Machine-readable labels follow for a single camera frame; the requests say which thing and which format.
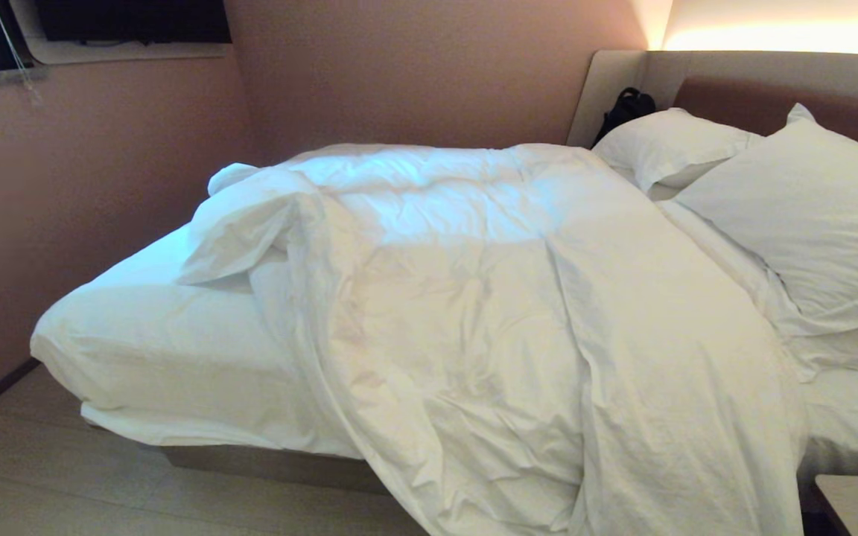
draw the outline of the bed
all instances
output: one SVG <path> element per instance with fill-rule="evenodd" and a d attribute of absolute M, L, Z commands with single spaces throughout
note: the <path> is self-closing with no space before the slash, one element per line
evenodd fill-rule
<path fill-rule="evenodd" d="M 743 105 L 726 105 L 731 99 Z M 796 101 L 858 140 L 858 102 L 820 94 L 689 78 L 675 106 L 769 135 Z M 83 401 L 86 420 L 136 441 L 362 459 L 295 364 L 286 257 L 265 259 L 258 299 L 245 275 L 177 284 L 187 243 L 181 228 L 59 301 L 36 327 L 33 355 Z M 858 474 L 858 371 L 818 374 L 800 393 L 810 427 L 801 490 L 818 473 Z"/>

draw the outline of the backpack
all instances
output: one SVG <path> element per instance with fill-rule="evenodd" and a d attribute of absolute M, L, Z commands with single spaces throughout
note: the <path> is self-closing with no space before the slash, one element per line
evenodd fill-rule
<path fill-rule="evenodd" d="M 654 113 L 656 109 L 654 98 L 651 95 L 643 94 L 636 88 L 625 88 L 617 96 L 614 108 L 605 114 L 605 123 L 603 123 L 602 129 L 598 132 L 598 137 L 595 138 L 595 142 L 591 146 L 598 145 L 600 139 L 616 126 L 624 125 L 624 123 L 648 115 L 648 113 Z"/>

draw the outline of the bed frame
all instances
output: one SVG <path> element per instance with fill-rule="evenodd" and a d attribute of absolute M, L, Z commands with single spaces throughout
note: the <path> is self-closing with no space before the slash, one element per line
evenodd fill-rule
<path fill-rule="evenodd" d="M 717 72 L 712 72 L 710 68 L 691 72 L 690 58 L 682 55 L 691 54 L 691 52 L 673 52 L 681 55 L 668 54 L 667 57 L 661 55 L 660 59 L 653 63 L 651 58 L 646 57 L 646 52 L 620 51 L 610 52 L 610 54 L 599 52 L 599 54 L 602 55 L 595 57 L 595 62 L 600 63 L 598 66 L 592 65 L 592 70 L 585 82 L 585 92 L 582 93 L 582 103 L 579 105 L 579 111 L 572 126 L 569 145 L 579 145 L 579 140 L 593 139 L 593 132 L 589 132 L 589 129 L 596 123 L 600 124 L 596 119 L 600 118 L 603 109 L 610 107 L 610 103 L 602 104 L 599 100 L 601 97 L 598 88 L 593 86 L 593 80 L 600 80 L 599 72 L 610 77 L 598 82 L 600 86 L 620 86 L 610 92 L 610 95 L 616 95 L 624 85 L 638 85 L 644 91 L 649 89 L 660 95 L 658 99 L 660 99 L 661 108 L 667 108 L 667 104 L 683 106 L 688 112 L 701 118 L 736 126 L 760 135 L 770 135 L 782 128 L 791 106 L 796 102 L 802 102 L 813 112 L 821 125 L 858 141 L 858 91 L 853 92 L 855 98 L 835 91 L 836 88 L 843 87 L 843 84 L 837 83 L 836 79 L 813 78 L 810 79 L 810 84 L 790 85 L 784 82 L 782 77 L 756 75 L 756 68 L 753 68 L 752 77 L 730 76 L 728 61 L 719 61 L 717 63 L 719 67 L 714 70 Z M 810 65 L 820 66 L 818 67 L 820 71 L 830 72 L 832 76 L 839 76 L 841 79 L 858 76 L 858 58 L 851 57 L 849 54 L 794 54 L 794 52 L 749 52 L 748 55 L 744 55 L 743 52 L 711 52 L 711 54 L 714 54 L 714 57 L 719 54 L 721 58 L 729 54 L 728 58 L 734 63 L 746 62 L 748 68 L 745 68 L 745 71 L 750 71 L 749 66 L 759 61 L 759 65 L 779 62 L 776 64 L 777 71 L 789 72 L 789 76 L 793 76 L 796 70 L 809 74 Z M 678 68 L 672 71 L 668 67 L 673 64 L 678 64 Z M 759 72 L 768 70 L 760 68 Z M 645 74 L 651 77 L 649 85 L 641 79 Z M 596 112 L 598 116 L 589 118 L 589 112 Z M 360 460 L 295 451 L 236 447 L 236 445 L 163 447 L 163 450 L 171 464 L 181 468 L 353 489 L 353 491 L 387 493 L 370 466 Z"/>

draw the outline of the wall light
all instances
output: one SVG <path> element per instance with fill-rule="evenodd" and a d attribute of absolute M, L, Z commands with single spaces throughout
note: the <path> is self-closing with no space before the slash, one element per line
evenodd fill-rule
<path fill-rule="evenodd" d="M 679 31 L 665 51 L 810 51 L 858 54 L 858 20 L 737 25 Z"/>

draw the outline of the mattress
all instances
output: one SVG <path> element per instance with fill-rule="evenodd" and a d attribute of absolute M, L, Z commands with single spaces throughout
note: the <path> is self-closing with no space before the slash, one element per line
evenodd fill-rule
<path fill-rule="evenodd" d="M 279 271 L 276 307 L 261 309 L 242 275 L 177 285 L 185 233 L 154 242 L 52 306 L 35 329 L 33 355 L 82 400 L 83 417 L 145 444 L 245 444 L 361 459 L 304 388 L 286 328 L 286 263 L 270 268 Z M 858 371 L 825 372 L 800 390 L 810 417 L 801 484 L 818 473 L 858 474 Z"/>

